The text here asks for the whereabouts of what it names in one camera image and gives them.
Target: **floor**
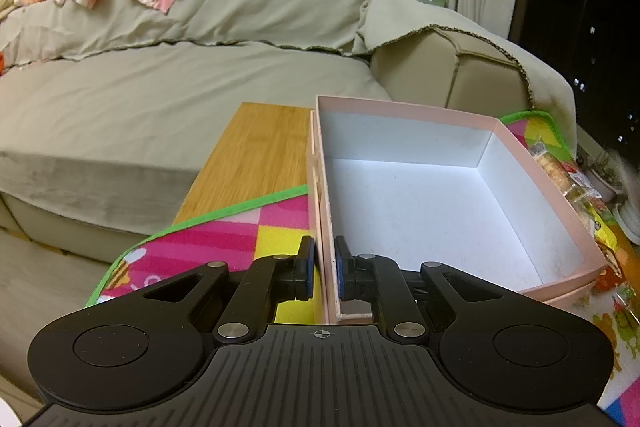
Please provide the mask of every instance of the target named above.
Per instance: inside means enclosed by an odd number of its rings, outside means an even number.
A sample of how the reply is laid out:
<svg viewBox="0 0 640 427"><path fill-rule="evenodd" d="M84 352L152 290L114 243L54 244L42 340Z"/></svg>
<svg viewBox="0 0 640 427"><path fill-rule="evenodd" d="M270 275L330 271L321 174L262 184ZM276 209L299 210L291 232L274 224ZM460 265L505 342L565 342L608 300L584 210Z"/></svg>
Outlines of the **floor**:
<svg viewBox="0 0 640 427"><path fill-rule="evenodd" d="M26 365L31 339L51 321L82 308L106 265L54 253L0 229L0 266L0 378L37 396Z"/></svg>

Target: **silver bolt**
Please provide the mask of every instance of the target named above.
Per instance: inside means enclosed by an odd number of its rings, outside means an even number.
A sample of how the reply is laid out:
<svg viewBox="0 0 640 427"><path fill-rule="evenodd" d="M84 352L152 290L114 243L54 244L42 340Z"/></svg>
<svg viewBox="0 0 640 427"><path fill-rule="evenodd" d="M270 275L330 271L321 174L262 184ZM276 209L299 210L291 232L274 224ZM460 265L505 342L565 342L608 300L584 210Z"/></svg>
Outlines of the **silver bolt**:
<svg viewBox="0 0 640 427"><path fill-rule="evenodd" d="M218 334L226 339L239 339L249 332L249 328L239 322L228 322L218 328Z"/></svg>
<svg viewBox="0 0 640 427"><path fill-rule="evenodd" d="M396 335L400 335L406 339L414 339L415 337L423 335L426 329L424 329L422 324L418 324L417 322L401 322L396 325L394 331Z"/></svg>

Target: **sofa backrest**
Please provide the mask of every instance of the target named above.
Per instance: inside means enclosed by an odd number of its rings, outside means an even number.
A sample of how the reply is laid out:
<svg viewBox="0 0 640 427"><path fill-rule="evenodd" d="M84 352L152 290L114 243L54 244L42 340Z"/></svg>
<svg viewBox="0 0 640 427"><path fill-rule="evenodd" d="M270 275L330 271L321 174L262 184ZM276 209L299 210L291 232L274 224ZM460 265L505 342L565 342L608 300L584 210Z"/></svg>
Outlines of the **sofa backrest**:
<svg viewBox="0 0 640 427"><path fill-rule="evenodd" d="M0 24L7 67L48 58L191 41L202 45L261 41L348 54L370 0L176 0L167 15L133 0L72 0L16 10Z"/></svg>

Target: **open cardboard box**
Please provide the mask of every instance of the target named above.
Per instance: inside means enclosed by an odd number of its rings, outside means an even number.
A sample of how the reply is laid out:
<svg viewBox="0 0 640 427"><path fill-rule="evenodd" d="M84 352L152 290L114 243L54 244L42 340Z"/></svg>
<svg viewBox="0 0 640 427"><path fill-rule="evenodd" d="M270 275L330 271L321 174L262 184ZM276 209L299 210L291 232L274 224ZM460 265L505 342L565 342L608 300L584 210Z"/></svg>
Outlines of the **open cardboard box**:
<svg viewBox="0 0 640 427"><path fill-rule="evenodd" d="M308 147L310 228L324 317L370 319L338 298L333 238L401 269L449 266L540 301L582 295L606 265L571 205L495 118L318 96Z"/></svg>

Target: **wooden table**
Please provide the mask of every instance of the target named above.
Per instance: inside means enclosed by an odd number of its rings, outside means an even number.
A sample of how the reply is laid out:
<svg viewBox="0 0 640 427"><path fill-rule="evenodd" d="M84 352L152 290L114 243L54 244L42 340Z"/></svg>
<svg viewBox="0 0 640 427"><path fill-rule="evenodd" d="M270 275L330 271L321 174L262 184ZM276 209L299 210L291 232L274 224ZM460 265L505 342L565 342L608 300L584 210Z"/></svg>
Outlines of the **wooden table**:
<svg viewBox="0 0 640 427"><path fill-rule="evenodd" d="M309 111L243 103L191 185L174 224L305 185Z"/></svg>

